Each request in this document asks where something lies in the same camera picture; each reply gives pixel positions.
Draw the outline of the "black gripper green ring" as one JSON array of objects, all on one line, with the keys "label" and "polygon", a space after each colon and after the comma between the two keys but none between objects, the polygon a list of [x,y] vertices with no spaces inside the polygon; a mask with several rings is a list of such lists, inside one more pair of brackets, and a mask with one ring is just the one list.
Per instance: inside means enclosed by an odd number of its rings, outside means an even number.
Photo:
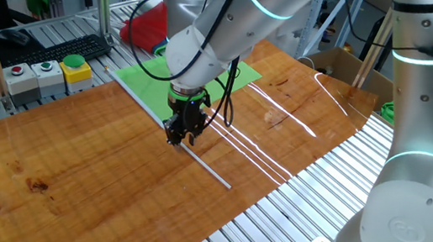
[{"label": "black gripper green ring", "polygon": [[195,145],[197,137],[205,129],[208,116],[201,107],[203,104],[211,106],[209,92],[205,87],[200,87],[189,90],[189,93],[185,94],[175,90],[171,84],[167,100],[172,116],[162,122],[166,131],[166,142],[173,146],[180,145],[182,139],[188,134],[189,144]]}]

